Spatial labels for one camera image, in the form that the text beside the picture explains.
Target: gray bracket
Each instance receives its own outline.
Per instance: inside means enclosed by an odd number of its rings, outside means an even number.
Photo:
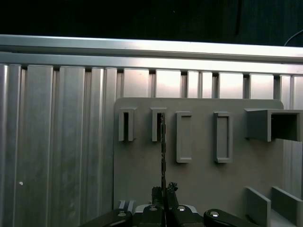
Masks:
[[[270,199],[249,187],[246,188],[246,198],[246,214],[261,227],[270,227]]]
[[[303,112],[300,110],[246,109],[247,138],[303,141]]]
[[[303,227],[303,201],[278,187],[271,188],[271,200],[246,188],[246,214],[262,227]]]
[[[158,131],[160,131],[160,114],[165,113],[166,108],[151,108],[152,110],[152,136],[151,140],[153,142],[157,142],[158,136]]]
[[[192,152],[191,116],[190,111],[177,114],[177,162],[190,163]]]
[[[134,136],[134,111],[136,108],[119,109],[119,141],[125,140],[127,134],[128,141],[133,141]]]
[[[214,112],[214,161],[232,162],[232,114]]]
[[[293,195],[272,187],[271,190],[272,209],[297,227],[302,227],[303,201]]]

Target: cable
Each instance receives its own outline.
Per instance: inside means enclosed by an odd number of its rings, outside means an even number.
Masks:
[[[296,34],[294,34],[293,36],[291,36],[284,44],[284,46],[286,46],[293,38],[295,38],[296,36],[298,36],[299,34],[303,33],[303,30],[297,32]]]

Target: corrugated metal wall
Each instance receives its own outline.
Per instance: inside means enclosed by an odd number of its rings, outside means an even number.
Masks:
[[[14,227],[76,227],[112,208],[120,97],[275,98],[303,109],[299,75],[0,65],[0,86],[2,220]],[[301,165],[302,143],[285,142],[285,190],[297,197]]]

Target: screw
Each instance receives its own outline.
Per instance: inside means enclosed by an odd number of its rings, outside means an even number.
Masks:
[[[219,216],[219,213],[216,211],[212,211],[212,212],[210,212],[210,215],[216,218]]]
[[[126,214],[124,213],[124,211],[120,211],[120,212],[118,213],[118,216],[119,216],[119,217],[124,217],[124,216],[126,216]]]
[[[183,207],[183,206],[178,206],[178,210],[180,210],[180,211],[185,211],[185,207]]]
[[[150,211],[156,211],[158,210],[155,206],[150,206]]]

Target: dark ceiling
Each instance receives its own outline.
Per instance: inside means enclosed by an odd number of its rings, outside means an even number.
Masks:
[[[303,0],[54,0],[1,3],[0,33],[283,45]],[[303,46],[303,35],[290,46]]]

